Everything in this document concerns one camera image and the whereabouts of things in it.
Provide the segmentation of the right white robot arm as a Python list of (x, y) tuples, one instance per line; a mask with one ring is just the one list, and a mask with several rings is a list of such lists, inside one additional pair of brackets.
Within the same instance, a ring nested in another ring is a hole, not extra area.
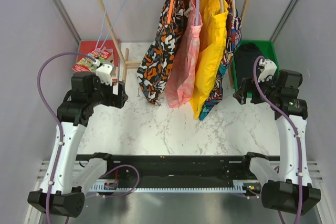
[(308, 171), (305, 133), (308, 106), (299, 99), (301, 73), (282, 70), (278, 77), (268, 74), (255, 82), (253, 77), (243, 78), (233, 97), (245, 104), (251, 93), (253, 104), (268, 103), (275, 113), (280, 139), (280, 164), (275, 170), (270, 160), (258, 153), (247, 153), (247, 162), (240, 166), (241, 174), (261, 183), (261, 201), (265, 208), (305, 215), (321, 199), (321, 191), (314, 188)]

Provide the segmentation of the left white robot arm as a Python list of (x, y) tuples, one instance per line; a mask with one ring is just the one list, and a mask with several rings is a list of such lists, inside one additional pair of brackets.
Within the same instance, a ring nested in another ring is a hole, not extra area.
[(55, 144), (46, 175), (39, 189), (28, 194), (31, 206), (50, 215), (80, 215), (90, 187), (99, 177), (111, 178), (115, 173), (110, 154), (94, 153), (85, 168), (74, 176), (80, 140), (96, 106), (121, 109), (127, 99), (124, 82), (109, 86), (94, 73), (73, 74), (71, 89), (57, 109)]

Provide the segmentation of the dark navy shorts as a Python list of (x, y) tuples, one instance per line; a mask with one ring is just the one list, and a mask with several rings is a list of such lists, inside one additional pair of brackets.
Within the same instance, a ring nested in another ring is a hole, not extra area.
[(238, 87), (244, 78), (253, 77), (254, 62), (259, 56), (263, 56), (263, 53), (254, 43), (241, 44), (237, 48), (234, 53), (234, 70)]

